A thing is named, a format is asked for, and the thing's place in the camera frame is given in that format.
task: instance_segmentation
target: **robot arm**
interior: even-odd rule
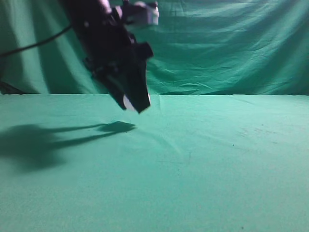
[[[138,113],[150,106],[146,85],[146,62],[153,57],[148,43],[138,43],[127,25],[158,24],[158,4],[123,0],[59,0],[87,58],[85,64],[122,109],[124,96]]]

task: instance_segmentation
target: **green backdrop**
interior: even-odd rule
[[[0,52],[68,25],[56,0],[0,0]],[[159,0],[160,25],[136,31],[155,57],[156,94],[309,94],[308,0]],[[0,60],[1,81],[26,93],[105,93],[73,31]]]

